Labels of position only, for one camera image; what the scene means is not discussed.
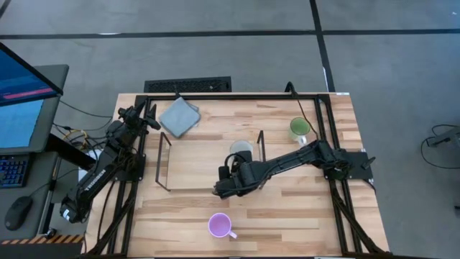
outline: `wooden table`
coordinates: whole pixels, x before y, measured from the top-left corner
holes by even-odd
[[[118,108],[133,105],[135,97],[136,94],[120,94],[114,118],[118,118]],[[330,97],[341,147],[352,151],[362,149],[350,96],[330,94]],[[155,103],[159,117],[172,101]],[[211,194],[218,178],[218,167],[235,140],[255,142],[259,131],[264,130],[267,159],[299,148],[288,137],[290,120],[302,116],[298,103],[293,100],[199,100],[190,103],[200,109],[198,126],[180,140],[165,131],[172,147],[169,163],[161,162],[160,166],[168,166],[167,175],[162,176],[168,180],[171,192],[155,183],[160,132],[151,130],[147,136],[144,150],[147,166],[137,192],[128,256],[340,255],[328,182],[323,172],[311,165],[277,175],[263,190],[245,197],[234,196],[222,201]],[[301,103],[306,116],[318,130],[313,102],[302,100]],[[327,119],[326,109],[322,110],[323,118]],[[328,124],[325,125],[328,141],[332,143]],[[314,138],[310,133],[308,139]],[[360,180],[349,181],[349,185],[356,219],[378,246],[388,250],[374,191]],[[94,199],[86,233],[88,249],[96,243],[108,189],[109,185]],[[115,186],[110,195],[102,233],[112,220],[117,190]],[[238,239],[219,239],[208,233],[208,219],[217,212],[230,216]],[[344,226],[349,249],[353,250],[345,219]],[[116,251],[121,249],[123,230],[122,223]]]

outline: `desk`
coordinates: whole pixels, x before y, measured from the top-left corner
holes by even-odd
[[[118,117],[116,111],[119,107],[134,105],[135,97],[136,94],[120,94],[114,118]],[[360,150],[362,141],[350,96],[330,94],[330,99],[341,147]],[[154,103],[157,104],[158,118],[172,101]],[[288,138],[290,120],[302,116],[294,100],[195,100],[190,103],[200,108],[199,125],[180,140],[165,133],[172,143],[171,150],[175,146],[190,148],[190,155],[183,158],[182,164],[175,164],[175,168],[192,171],[203,181],[213,183],[218,178],[218,166],[224,162],[233,141],[256,141],[260,130],[264,130],[267,159],[298,149],[298,144]],[[318,129],[314,103],[309,100],[302,100],[301,103],[313,127]],[[327,124],[326,134],[328,141],[332,142]],[[129,257],[341,254],[328,182],[324,180],[321,170],[304,165],[273,177],[261,191],[224,201],[211,194],[212,185],[167,192],[155,183],[159,136],[160,132],[151,130],[146,139],[144,153],[147,155],[147,166],[137,192]],[[206,161],[194,160],[195,157],[201,158],[202,152],[208,155],[213,153],[217,159],[209,161],[211,167],[207,166]],[[197,170],[196,166],[199,165],[205,165],[203,168],[206,169]],[[359,180],[349,181],[349,185],[356,219],[375,243],[387,250],[373,190]],[[93,201],[86,234],[88,249],[96,243],[98,223],[108,189],[109,185]],[[113,218],[115,200],[116,191],[113,191],[104,215],[102,233]],[[217,239],[208,233],[208,219],[216,212],[225,212],[230,216],[238,239]],[[346,220],[344,226],[349,249],[353,250]],[[123,225],[119,227],[116,252],[121,248],[122,230]]]
[[[57,87],[64,87],[69,69],[68,65],[41,65],[35,68],[49,78]],[[13,155],[43,151],[50,135],[58,104],[59,97],[44,100],[29,147],[3,148],[0,149],[0,153]],[[44,224],[42,218],[47,213],[48,188],[41,188],[32,196],[32,207],[24,224],[18,230],[7,230],[4,225],[4,217],[17,198],[30,195],[41,185],[50,181],[57,159],[58,154],[56,152],[35,154],[26,186],[23,188],[0,189],[0,236],[2,240],[31,238],[41,232],[40,226]]]

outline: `monitor screen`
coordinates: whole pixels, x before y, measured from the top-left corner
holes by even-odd
[[[55,97],[62,91],[0,43],[0,106]]]

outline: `floor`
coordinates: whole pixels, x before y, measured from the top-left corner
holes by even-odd
[[[377,157],[372,169],[391,251],[458,257],[460,171],[424,163],[420,143],[435,124],[460,124],[460,2],[2,3],[0,40],[32,65],[68,64],[63,100],[88,112],[113,114],[117,94],[141,92],[155,79],[231,76],[234,91],[282,91],[292,81],[299,91],[349,92],[364,146]],[[66,106],[55,122],[105,123]],[[425,152],[439,165],[459,166],[450,145]]]

